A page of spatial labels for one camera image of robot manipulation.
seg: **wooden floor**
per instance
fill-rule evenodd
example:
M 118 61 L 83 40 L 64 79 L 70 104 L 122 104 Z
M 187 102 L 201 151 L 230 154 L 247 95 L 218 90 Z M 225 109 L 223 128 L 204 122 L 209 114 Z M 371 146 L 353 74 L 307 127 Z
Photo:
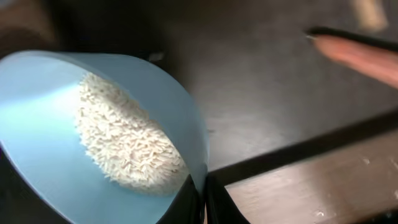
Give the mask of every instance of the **wooden floor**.
M 398 131 L 227 186 L 251 223 L 354 223 L 398 206 Z

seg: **blue bowl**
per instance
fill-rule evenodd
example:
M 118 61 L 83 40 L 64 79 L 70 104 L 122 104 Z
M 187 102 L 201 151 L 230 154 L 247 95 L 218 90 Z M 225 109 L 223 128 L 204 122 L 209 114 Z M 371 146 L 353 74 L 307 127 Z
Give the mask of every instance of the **blue bowl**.
M 175 195 L 135 193 L 104 178 L 73 125 L 77 86 L 92 72 L 116 82 L 162 125 L 203 191 L 207 130 L 190 95 L 141 59 L 28 51 L 0 61 L 0 142 L 22 178 L 72 223 L 155 223 Z

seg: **dark gray surface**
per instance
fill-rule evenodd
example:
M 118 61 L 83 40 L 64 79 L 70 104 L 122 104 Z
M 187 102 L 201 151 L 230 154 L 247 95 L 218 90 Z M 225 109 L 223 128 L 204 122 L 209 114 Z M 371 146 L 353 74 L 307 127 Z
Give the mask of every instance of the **dark gray surface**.
M 331 63 L 304 37 L 311 26 L 359 32 L 350 1 L 153 2 L 171 73 L 212 130 L 210 170 L 398 106 L 397 90 Z M 379 36 L 398 41 L 398 2 L 385 4 L 392 25 Z

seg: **rice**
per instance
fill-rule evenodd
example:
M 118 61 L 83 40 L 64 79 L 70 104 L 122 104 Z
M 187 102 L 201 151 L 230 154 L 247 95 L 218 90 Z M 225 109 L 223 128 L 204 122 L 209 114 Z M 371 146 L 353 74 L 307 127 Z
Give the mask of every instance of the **rice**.
M 86 154 L 105 177 L 151 195 L 169 195 L 185 181 L 180 154 L 138 102 L 92 73 L 79 85 L 76 129 Z

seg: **white rice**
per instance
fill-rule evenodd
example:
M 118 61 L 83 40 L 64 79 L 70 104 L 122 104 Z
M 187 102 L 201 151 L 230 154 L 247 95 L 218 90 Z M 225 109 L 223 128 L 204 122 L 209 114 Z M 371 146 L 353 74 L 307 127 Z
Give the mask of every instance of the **white rice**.
M 180 154 L 138 102 L 115 84 L 87 74 L 75 121 L 86 154 L 105 177 L 144 194 L 176 192 L 188 175 Z

